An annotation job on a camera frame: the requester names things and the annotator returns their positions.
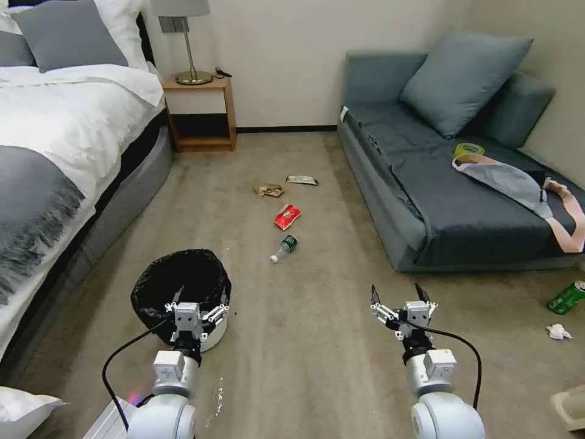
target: nightstand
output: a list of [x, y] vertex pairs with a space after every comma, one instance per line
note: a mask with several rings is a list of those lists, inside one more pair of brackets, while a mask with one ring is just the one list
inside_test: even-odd
[[229, 78], [181, 85], [172, 76], [163, 84], [172, 135], [179, 151], [233, 151], [236, 115]]

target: bed frame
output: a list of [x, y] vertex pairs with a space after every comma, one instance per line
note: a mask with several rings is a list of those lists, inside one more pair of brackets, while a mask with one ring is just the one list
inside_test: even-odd
[[[10, 0], [27, 6], [45, 0]], [[140, 29], [146, 60], [154, 56], [142, 15]], [[172, 145], [165, 112], [155, 117], [122, 155], [120, 173], [96, 203], [96, 214], [62, 252], [27, 308], [0, 362], [0, 384], [18, 380], [46, 330], [75, 288], [102, 255], [146, 208], [171, 169]], [[150, 151], [146, 156], [141, 152]]]

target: carpet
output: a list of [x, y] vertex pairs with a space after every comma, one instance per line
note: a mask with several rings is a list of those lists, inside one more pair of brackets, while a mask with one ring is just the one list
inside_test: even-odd
[[[313, 176], [320, 186], [285, 184], [289, 174]], [[256, 178], [286, 193], [259, 198]], [[299, 245], [273, 265], [268, 258], [286, 233], [272, 222], [284, 203], [302, 211], [288, 231]], [[211, 249], [233, 282], [227, 332], [200, 368], [198, 438], [413, 437], [402, 345], [370, 314], [369, 295], [374, 283], [386, 305], [401, 307], [416, 299], [414, 281], [439, 303], [433, 327], [481, 352], [479, 413], [489, 437], [572, 437], [549, 399], [583, 384], [585, 307], [560, 317], [545, 303], [585, 274], [395, 273], [336, 134], [312, 133], [240, 135], [234, 153], [178, 156], [23, 373], [22, 389], [70, 403], [34, 438], [84, 435], [108, 404], [105, 359], [144, 330], [130, 306], [135, 281], [151, 261], [185, 248]], [[548, 338], [546, 325], [557, 322], [573, 341]], [[473, 354], [455, 340], [437, 336], [434, 343], [455, 353], [457, 394], [471, 402]], [[108, 376], [118, 395], [149, 393], [151, 364], [163, 347], [147, 337], [114, 360]]]

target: sofa armrest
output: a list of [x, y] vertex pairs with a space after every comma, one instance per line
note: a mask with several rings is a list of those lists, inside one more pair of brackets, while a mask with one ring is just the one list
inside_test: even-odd
[[416, 53], [348, 52], [343, 103], [397, 101], [426, 58]]
[[521, 148], [554, 93], [546, 82], [514, 73], [478, 115], [479, 133], [510, 148]]

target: beige wall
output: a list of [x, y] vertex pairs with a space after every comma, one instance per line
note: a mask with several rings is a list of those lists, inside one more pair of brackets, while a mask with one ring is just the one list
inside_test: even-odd
[[[346, 51], [426, 49], [463, 23], [471, 2], [210, 0], [210, 16], [190, 18], [191, 41], [199, 66], [234, 75], [238, 126], [334, 124]], [[146, 19], [159, 70], [185, 70], [182, 35]]]
[[585, 188], [585, 1], [477, 0], [466, 27], [535, 38], [521, 66], [556, 95], [524, 151]]

